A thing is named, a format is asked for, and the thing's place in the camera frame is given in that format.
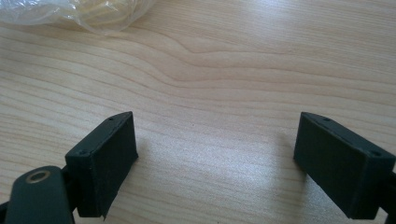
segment wooden table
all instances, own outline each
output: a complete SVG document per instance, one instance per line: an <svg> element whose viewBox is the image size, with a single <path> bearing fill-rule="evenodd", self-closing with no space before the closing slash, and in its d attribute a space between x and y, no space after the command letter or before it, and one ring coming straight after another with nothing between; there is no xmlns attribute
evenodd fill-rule
<svg viewBox="0 0 396 224"><path fill-rule="evenodd" d="M396 153L395 36L393 0L163 0L111 36L1 23L0 202L131 110L140 158L106 223L383 223L292 156L302 111Z"/></svg>

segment light wood tabletop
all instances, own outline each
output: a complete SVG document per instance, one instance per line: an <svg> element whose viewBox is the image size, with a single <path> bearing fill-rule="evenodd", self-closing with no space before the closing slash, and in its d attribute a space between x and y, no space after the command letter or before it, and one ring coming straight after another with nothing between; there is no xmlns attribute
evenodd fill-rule
<svg viewBox="0 0 396 224"><path fill-rule="evenodd" d="M396 154L395 36L393 0L159 0L110 36L0 23L0 203L133 111L105 223L384 223L348 219L292 157L302 111Z"/></svg>

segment wood grain surface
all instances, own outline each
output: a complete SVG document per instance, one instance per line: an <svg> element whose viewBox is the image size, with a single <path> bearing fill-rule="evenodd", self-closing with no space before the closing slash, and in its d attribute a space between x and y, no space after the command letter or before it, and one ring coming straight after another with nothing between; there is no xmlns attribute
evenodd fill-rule
<svg viewBox="0 0 396 224"><path fill-rule="evenodd" d="M105 223L384 223L292 155L302 111L396 153L395 36L393 0L159 0L111 36L0 23L0 203L131 110L140 158Z"/></svg>

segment transparent plastic wrapper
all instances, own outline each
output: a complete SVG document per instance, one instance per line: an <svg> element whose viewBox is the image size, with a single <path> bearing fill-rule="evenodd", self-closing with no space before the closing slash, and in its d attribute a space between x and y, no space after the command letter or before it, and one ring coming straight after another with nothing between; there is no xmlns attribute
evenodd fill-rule
<svg viewBox="0 0 396 224"><path fill-rule="evenodd" d="M128 27L156 0L0 0L0 21L20 25L54 23L63 18L108 35Z"/></svg>

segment bread in plastic bag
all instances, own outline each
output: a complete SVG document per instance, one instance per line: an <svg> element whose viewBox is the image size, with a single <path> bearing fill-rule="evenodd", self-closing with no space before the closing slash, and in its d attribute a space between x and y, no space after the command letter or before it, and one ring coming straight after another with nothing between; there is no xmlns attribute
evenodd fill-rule
<svg viewBox="0 0 396 224"><path fill-rule="evenodd" d="M62 18L108 35L128 27L156 0L0 0L0 21L20 25L54 23Z"/></svg>

